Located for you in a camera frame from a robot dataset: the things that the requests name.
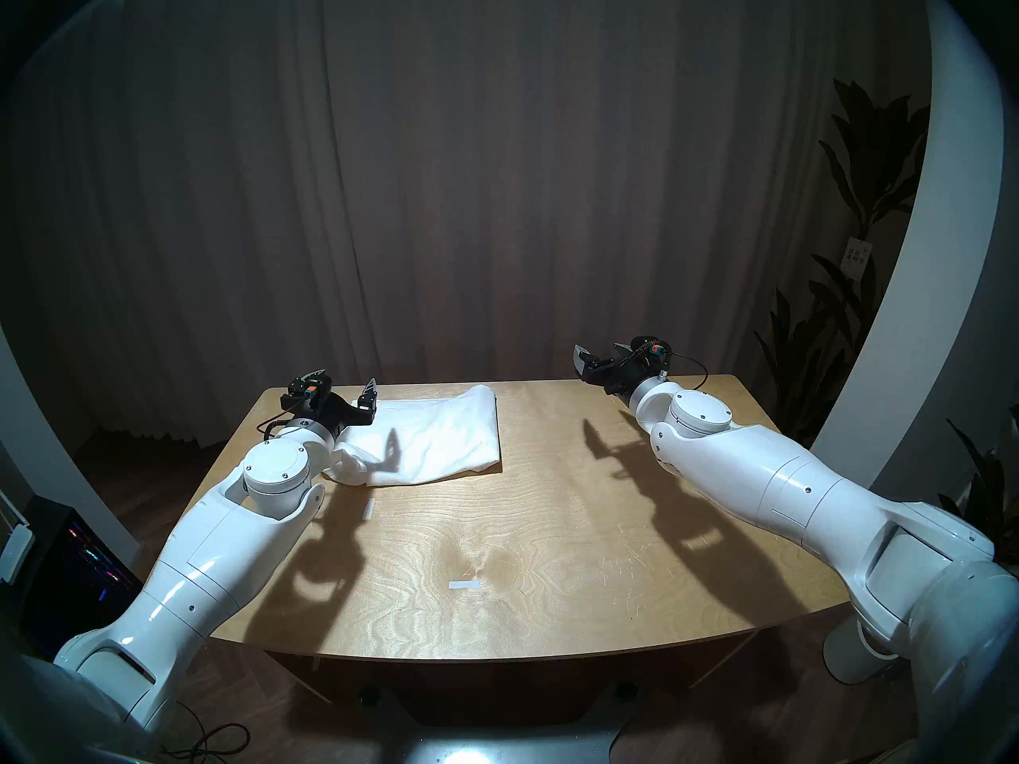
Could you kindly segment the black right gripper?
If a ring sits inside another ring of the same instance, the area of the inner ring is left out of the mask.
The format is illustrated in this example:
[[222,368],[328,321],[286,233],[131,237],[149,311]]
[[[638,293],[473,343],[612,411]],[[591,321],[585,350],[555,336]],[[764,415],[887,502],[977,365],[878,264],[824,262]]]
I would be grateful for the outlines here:
[[640,361],[630,360],[634,349],[629,343],[614,342],[613,350],[618,359],[600,359],[579,344],[574,345],[573,364],[576,371],[584,371],[586,384],[600,387],[607,395],[631,398],[644,382],[644,366]]

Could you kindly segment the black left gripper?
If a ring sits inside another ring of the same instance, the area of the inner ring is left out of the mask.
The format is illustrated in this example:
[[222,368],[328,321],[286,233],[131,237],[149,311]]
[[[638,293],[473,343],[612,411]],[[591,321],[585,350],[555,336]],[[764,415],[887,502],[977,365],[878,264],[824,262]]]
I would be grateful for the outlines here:
[[[323,383],[327,381],[325,369],[315,370],[301,376],[302,383]],[[375,380],[370,380],[358,397],[357,404],[348,403],[337,393],[315,388],[304,394],[301,404],[297,407],[297,421],[300,426],[314,423],[322,426],[332,438],[336,438],[344,429],[351,426],[370,426],[375,419],[377,410],[378,389]]]

